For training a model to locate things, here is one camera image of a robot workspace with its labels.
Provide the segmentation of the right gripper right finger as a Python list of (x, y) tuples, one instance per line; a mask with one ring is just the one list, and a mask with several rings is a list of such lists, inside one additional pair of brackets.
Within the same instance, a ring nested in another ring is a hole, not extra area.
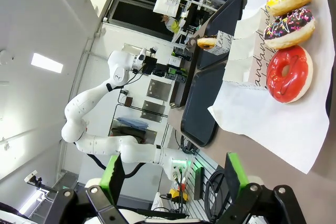
[(306, 223), (293, 189), (250, 182), (237, 153), (226, 154), (224, 176), (232, 203), (218, 223), (247, 223), (252, 216), (263, 217), (266, 223)]

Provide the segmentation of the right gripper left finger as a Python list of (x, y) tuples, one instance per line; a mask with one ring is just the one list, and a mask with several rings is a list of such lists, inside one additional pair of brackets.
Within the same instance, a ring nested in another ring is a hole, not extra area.
[(97, 217), (99, 223), (126, 223), (117, 209), (125, 179), (121, 156), (112, 156), (97, 185), (80, 192), (59, 190), (47, 215), (47, 223), (85, 223)]

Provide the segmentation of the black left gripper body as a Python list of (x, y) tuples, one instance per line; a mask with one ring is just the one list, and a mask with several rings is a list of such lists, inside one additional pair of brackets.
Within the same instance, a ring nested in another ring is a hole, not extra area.
[(157, 59), (154, 57), (146, 56), (143, 63), (144, 63), (143, 73), (147, 75), (151, 75), (153, 70), (156, 67)]

